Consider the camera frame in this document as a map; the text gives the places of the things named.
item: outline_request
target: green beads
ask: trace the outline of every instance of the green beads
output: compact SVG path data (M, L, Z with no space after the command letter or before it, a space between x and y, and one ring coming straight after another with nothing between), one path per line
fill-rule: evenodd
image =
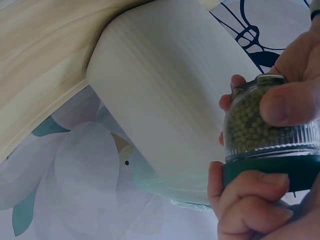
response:
M232 92L233 103L224 129L226 147L237 154L254 152L261 148L287 142L294 134L294 127L273 127L260 115L260 102L272 87L284 83L283 79L263 78L250 82Z

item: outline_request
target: green cap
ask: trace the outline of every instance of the green cap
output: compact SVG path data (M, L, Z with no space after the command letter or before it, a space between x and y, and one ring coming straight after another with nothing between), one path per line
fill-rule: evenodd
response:
M309 190L320 172L320 155L251 158L228 162L223 166L223 186L226 187L240 173L248 170L288 174L289 192Z

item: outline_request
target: ribbed plastic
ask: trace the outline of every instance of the ribbed plastic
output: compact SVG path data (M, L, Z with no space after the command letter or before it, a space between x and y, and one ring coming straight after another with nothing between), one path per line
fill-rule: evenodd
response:
M233 102L223 130L226 162L319 154L319 121L272 127L260 116L259 106L264 94L285 83L281 75L262 74L232 92Z

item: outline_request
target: glass jar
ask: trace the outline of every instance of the glass jar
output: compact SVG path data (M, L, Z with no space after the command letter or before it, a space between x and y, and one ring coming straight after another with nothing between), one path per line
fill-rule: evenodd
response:
M319 121L298 126L274 127L264 122L260 115L260 102L265 93L286 83L282 75L261 74L232 91L232 104L225 116L223 127L226 161L224 168L225 171L229 169L229 172L225 172L226 182L230 182L245 170L288 173L289 178L292 177L294 182L298 182L303 178L298 171L303 170L302 164L304 170L308 173L313 171L314 178L317 176L320 170ZM304 188L313 182L312 179L309 183L298 182L298 189L296 184L292 189L305 190Z

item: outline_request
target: light wooden surface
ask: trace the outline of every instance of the light wooden surface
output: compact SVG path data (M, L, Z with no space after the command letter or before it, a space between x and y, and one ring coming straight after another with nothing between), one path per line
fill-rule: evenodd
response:
M86 67L106 25L150 1L0 1L0 162L88 85ZM207 9L219 3L200 1Z

